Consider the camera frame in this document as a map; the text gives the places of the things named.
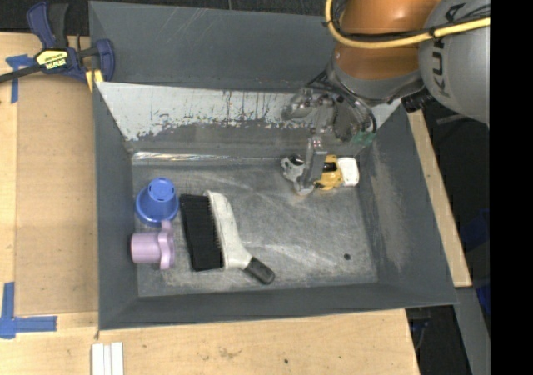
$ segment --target wooden table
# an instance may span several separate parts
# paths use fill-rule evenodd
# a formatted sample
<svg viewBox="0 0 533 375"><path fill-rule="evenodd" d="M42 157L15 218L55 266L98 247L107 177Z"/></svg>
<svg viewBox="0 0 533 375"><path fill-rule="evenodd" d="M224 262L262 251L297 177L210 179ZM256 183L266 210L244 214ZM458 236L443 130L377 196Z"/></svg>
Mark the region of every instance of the wooden table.
<svg viewBox="0 0 533 375"><path fill-rule="evenodd" d="M39 49L33 35L0 33L0 73L6 57ZM3 83L0 283L15 280L16 315L58 319L56 332L0 340L1 373L90 373L91 345L116 341L126 375L419 373L404 310L99 332L89 91L38 73L20 81L18 103L10 97ZM424 119L410 122L454 284L470 286Z"/></svg>

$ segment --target bin floor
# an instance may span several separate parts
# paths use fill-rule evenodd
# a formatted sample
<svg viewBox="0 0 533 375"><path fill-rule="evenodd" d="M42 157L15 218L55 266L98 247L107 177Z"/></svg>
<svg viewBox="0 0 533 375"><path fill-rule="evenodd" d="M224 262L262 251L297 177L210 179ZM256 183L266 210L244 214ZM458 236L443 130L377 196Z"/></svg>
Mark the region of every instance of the bin floor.
<svg viewBox="0 0 533 375"><path fill-rule="evenodd" d="M377 282L357 187L300 197L281 175L277 159L193 157L135 164L135 194L159 176L174 182L178 197L207 189L224 194L244 246L275 272L276 280L265 287L239 269L193 272L178 212L172 223L176 266L163 272L156 265L138 265L140 296ZM136 218L136 231L150 230Z"/></svg>

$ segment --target yellow cable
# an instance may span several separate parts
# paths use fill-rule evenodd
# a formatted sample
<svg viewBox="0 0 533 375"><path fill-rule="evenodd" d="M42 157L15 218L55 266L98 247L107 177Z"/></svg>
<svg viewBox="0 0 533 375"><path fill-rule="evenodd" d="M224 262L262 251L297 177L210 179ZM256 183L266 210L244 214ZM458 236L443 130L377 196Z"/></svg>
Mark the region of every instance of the yellow cable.
<svg viewBox="0 0 533 375"><path fill-rule="evenodd" d="M421 32L416 36L410 37L401 37L395 40L389 40L387 42L362 42L354 38L348 38L342 36L333 25L331 18L331 5L333 0L326 0L326 23L327 27L330 30L332 36L343 45L346 45L350 48L360 48L360 49L387 49L387 48L398 48L400 46L417 44L424 42L425 40L430 40L433 37L442 38L449 34L463 33L470 30L475 30L477 28L489 27L491 25L491 18L482 18L476 19L474 21L464 22L462 24L451 25L449 27L439 28L434 31L434 36L428 32Z"/></svg>

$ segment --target black bristles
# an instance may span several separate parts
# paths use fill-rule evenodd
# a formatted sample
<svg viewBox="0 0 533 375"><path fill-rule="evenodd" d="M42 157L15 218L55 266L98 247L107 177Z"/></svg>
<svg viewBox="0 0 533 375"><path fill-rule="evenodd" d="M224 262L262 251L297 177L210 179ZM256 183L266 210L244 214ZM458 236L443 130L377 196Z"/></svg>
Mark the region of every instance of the black bristles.
<svg viewBox="0 0 533 375"><path fill-rule="evenodd" d="M223 267L222 250L206 196L180 196L183 230L192 269L200 272Z"/></svg>

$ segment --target blue tape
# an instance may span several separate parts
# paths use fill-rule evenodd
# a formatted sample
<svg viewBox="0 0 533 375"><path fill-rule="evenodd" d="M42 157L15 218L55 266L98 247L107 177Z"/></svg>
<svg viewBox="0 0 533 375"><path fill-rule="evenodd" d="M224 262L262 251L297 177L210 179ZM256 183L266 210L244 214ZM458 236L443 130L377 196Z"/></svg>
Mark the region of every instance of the blue tape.
<svg viewBox="0 0 533 375"><path fill-rule="evenodd" d="M17 333L54 332L57 330L57 316L14 317L14 303L15 282L4 283L0 338L13 339Z"/></svg>
<svg viewBox="0 0 533 375"><path fill-rule="evenodd" d="M31 67L35 64L32 57L28 55L16 55L14 57L7 57L6 63L13 69L17 71L20 67ZM11 85L11 104L14 104L18 101L18 79L14 78Z"/></svg>

